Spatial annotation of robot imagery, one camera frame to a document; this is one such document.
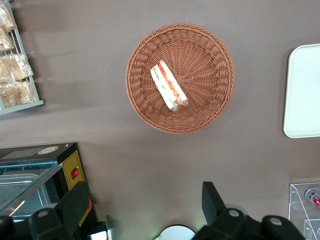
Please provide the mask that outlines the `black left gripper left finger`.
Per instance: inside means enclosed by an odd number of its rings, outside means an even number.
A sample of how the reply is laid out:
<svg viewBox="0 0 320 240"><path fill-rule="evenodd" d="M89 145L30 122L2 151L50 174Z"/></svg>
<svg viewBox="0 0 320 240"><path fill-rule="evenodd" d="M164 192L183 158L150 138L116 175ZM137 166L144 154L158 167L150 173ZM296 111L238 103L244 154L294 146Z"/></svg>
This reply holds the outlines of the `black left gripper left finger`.
<svg viewBox="0 0 320 240"><path fill-rule="evenodd" d="M56 205L43 207L21 222L0 218L2 240L71 240L89 208L89 185L79 181Z"/></svg>

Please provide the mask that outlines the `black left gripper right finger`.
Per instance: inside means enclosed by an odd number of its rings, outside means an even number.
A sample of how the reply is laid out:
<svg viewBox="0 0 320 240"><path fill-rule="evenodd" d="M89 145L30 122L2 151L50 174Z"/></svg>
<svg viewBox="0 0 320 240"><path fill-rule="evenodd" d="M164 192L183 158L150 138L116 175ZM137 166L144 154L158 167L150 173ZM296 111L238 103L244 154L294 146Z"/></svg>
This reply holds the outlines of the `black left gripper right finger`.
<svg viewBox="0 0 320 240"><path fill-rule="evenodd" d="M202 183L201 205L207 225L195 234L196 240L304 240L288 219L266 215L259 222L238 208L227 207L210 181Z"/></svg>

